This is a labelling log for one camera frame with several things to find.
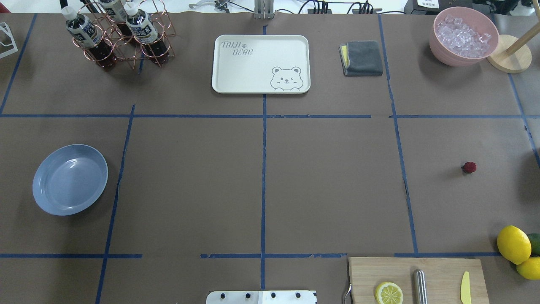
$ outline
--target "bear face illustration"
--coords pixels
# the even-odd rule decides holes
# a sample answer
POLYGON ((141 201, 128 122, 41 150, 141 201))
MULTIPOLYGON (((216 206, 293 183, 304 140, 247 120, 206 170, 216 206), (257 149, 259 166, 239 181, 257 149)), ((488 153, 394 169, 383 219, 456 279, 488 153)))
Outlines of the bear face illustration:
POLYGON ((299 67, 293 67, 290 70, 275 67, 272 69, 274 77, 270 85, 275 91, 300 91, 303 86, 300 72, 302 71, 299 67))

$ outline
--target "red fruit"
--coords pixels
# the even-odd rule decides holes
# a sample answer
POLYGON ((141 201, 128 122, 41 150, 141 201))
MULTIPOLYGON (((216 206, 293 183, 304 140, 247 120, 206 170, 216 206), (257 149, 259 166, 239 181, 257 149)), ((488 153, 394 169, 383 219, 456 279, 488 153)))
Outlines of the red fruit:
POLYGON ((473 173, 474 171, 476 171, 476 164, 473 163, 473 162, 466 162, 462 167, 461 169, 463 170, 463 172, 465 173, 473 173))

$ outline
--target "blue plate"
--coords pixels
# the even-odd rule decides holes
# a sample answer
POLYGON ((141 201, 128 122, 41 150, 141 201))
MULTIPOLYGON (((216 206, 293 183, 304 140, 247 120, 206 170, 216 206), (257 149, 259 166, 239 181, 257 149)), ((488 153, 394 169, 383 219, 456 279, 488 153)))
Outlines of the blue plate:
POLYGON ((103 155, 85 144, 62 147, 39 165, 32 191, 38 206, 53 215, 88 208, 103 193, 109 170, 103 155))

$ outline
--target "pink bowl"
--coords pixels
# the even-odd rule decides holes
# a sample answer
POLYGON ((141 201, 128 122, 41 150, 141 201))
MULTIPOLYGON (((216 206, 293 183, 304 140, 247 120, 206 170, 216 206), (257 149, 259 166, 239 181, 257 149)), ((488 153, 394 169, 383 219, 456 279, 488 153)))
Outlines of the pink bowl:
POLYGON ((495 27, 493 22, 481 12, 469 8, 464 8, 462 6, 455 6, 441 11, 435 18, 435 21, 433 21, 433 26, 431 27, 431 32, 429 33, 429 47, 431 48, 431 52, 433 53, 433 55, 435 55, 435 57, 437 57, 437 59, 440 60, 442 63, 445 63, 452 67, 464 67, 466 65, 475 64, 483 60, 484 58, 491 55, 493 51, 495 51, 498 43, 499 32, 497 31, 497 28, 495 27), (458 54, 452 53, 442 44, 442 42, 437 38, 437 35, 435 34, 435 28, 437 27, 437 24, 439 24, 446 18, 447 15, 462 18, 463 23, 467 23, 467 25, 469 25, 480 35, 483 33, 488 33, 491 35, 491 39, 488 42, 489 50, 485 53, 483 57, 463 57, 458 54))

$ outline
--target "lime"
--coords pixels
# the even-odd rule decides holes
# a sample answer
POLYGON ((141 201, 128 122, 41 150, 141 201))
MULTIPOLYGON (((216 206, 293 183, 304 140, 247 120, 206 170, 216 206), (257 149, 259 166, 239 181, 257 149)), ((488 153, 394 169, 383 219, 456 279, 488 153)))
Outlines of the lime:
POLYGON ((540 280, 540 257, 530 257, 516 266, 516 269, 527 280, 540 280))
POLYGON ((515 226, 506 226, 499 232, 497 247, 505 259, 516 265, 531 256, 531 242, 527 234, 515 226))
POLYGON ((403 291, 392 282, 384 282, 377 286, 375 298, 379 304, 402 304, 403 291))
POLYGON ((529 233, 527 237, 531 241, 531 253, 540 255, 540 233, 529 233))

